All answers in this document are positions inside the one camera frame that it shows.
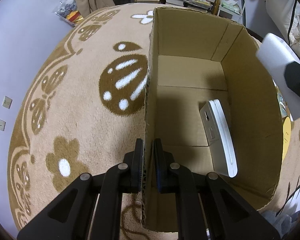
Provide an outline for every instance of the white electronic device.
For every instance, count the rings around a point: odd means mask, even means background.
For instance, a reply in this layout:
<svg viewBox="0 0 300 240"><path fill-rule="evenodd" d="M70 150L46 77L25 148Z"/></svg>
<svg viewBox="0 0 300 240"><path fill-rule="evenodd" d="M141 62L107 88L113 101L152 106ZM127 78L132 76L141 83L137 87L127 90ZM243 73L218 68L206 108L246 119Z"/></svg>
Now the white electronic device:
<svg viewBox="0 0 300 240"><path fill-rule="evenodd" d="M237 161L225 114L218 99L208 101L200 110L206 132L213 169L233 178L238 173Z"/></svg>
<svg viewBox="0 0 300 240"><path fill-rule="evenodd" d="M286 65L300 60L288 44L272 33L268 33L256 53L257 58L272 76L284 100L288 103L293 120L300 118L300 97L287 87L284 71Z"/></svg>

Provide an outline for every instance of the box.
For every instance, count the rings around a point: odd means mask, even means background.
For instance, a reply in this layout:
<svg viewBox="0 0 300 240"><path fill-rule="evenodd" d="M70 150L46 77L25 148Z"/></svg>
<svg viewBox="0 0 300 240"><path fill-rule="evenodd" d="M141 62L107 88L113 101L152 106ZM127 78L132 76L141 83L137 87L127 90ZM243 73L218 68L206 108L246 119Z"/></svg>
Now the box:
<svg viewBox="0 0 300 240"><path fill-rule="evenodd" d="M282 162L282 119L257 44L238 23L179 8L156 8L146 90L143 225L176 232L174 194L158 194L154 138L192 172L213 171L199 110L219 99L233 140L236 177L224 178L255 209L274 196Z"/></svg>

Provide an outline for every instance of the white router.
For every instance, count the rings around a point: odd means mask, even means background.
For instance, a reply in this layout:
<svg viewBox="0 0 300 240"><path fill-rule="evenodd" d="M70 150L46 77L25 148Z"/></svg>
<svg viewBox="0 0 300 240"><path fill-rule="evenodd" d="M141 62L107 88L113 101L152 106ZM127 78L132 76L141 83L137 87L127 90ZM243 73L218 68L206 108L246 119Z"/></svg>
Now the white router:
<svg viewBox="0 0 300 240"><path fill-rule="evenodd" d="M200 110L216 173L233 178L238 173L232 139L218 99L208 101Z"/></svg>

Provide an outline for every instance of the white wall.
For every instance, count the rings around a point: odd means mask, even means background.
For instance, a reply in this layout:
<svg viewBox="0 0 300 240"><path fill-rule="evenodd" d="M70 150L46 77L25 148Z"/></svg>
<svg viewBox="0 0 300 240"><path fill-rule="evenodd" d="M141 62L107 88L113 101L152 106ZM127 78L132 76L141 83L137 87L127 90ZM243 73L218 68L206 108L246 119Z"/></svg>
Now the white wall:
<svg viewBox="0 0 300 240"><path fill-rule="evenodd" d="M266 0L247 0L246 26L261 37L271 32L279 37L281 33L266 11Z"/></svg>
<svg viewBox="0 0 300 240"><path fill-rule="evenodd" d="M21 102L41 65L72 28L52 13L60 0L0 1L0 223L12 234L7 190L7 159L12 129ZM4 96L13 99L10 109L2 106Z"/></svg>

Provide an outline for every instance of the electrical socket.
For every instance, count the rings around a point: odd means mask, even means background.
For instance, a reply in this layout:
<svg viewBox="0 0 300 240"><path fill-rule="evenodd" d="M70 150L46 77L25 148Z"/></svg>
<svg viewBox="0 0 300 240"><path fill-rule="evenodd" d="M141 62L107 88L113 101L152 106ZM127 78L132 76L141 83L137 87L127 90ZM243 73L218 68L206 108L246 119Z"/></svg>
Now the electrical socket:
<svg viewBox="0 0 300 240"><path fill-rule="evenodd" d="M10 109L11 103L12 103L12 99L11 99L11 98L8 98L8 97L6 96L6 97L4 97L2 106L5 107L5 108Z"/></svg>
<svg viewBox="0 0 300 240"><path fill-rule="evenodd" d="M0 131L4 131L4 127L6 126L6 122L0 120Z"/></svg>

